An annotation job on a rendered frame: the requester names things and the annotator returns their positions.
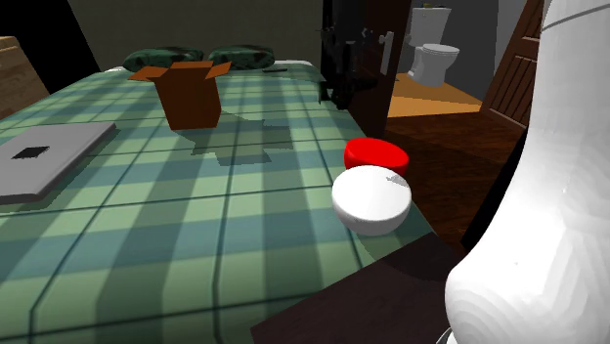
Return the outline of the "dark brown door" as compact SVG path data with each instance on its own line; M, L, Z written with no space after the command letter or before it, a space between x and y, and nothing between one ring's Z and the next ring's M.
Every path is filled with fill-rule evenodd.
M366 0L366 28L370 40L364 52L363 68L376 80L374 88L364 91L359 125L366 136L382 138L387 117L411 115L407 110L407 91L411 83L399 64L412 0Z

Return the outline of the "white toilet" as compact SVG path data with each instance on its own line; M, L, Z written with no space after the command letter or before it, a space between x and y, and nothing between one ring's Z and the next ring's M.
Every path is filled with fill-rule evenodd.
M406 41L414 47L414 62L408 76L422 86L440 88L447 69L458 57L459 48L441 43L450 13L450 8L438 6L412 10Z

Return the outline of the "dark green pillow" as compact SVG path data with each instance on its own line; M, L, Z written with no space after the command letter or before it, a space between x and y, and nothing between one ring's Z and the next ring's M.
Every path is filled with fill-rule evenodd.
M276 60L272 48L248 44L217 47L207 59L215 65L230 62L230 70L262 69L273 65Z
M175 62L197 62L203 60L204 53L193 47L154 47L145 48L128 55L122 66L137 72L145 66L171 67Z

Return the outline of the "red bowl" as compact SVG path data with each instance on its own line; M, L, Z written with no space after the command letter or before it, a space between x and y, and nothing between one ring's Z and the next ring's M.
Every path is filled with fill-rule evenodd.
M409 166L409 160L406 152L398 146L370 137L351 139L344 150L346 169L361 165L374 165L404 176Z

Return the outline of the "white bowl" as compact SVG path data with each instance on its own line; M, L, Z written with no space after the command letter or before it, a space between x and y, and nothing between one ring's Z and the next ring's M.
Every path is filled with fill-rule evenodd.
M331 188L333 209L351 231L370 237L396 230L407 218L412 189L396 172L361 165L340 173Z

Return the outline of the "open brown cardboard box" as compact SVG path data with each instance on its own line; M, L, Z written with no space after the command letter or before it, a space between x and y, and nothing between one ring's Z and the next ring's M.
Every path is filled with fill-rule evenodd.
M227 74L231 62L175 62L171 67L145 66L129 80L152 82L169 127L176 130L214 128L221 114L215 78Z

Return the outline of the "panelled brown wooden door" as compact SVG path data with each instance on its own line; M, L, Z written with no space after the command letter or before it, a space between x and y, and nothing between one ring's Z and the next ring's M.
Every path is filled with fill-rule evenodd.
M521 131L529 124L544 0L527 0L480 113Z

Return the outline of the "bed with green plaid cover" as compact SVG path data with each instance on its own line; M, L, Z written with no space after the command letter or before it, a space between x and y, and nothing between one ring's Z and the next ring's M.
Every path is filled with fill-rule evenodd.
M431 230L412 208L359 236L332 208L351 115L321 74L217 78L212 129L175 132L154 86L119 68L0 120L115 131L41 201L0 206L0 344L253 344L250 330Z

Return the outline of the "grey laptop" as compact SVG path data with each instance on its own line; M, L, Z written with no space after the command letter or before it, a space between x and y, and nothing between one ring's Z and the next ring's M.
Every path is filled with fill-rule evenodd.
M32 126L0 145L0 204L43 198L114 130L108 121Z

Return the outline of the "light wooden furniture piece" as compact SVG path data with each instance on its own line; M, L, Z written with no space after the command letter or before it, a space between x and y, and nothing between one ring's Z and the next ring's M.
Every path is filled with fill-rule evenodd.
M19 40L15 36L0 36L0 119L48 96Z

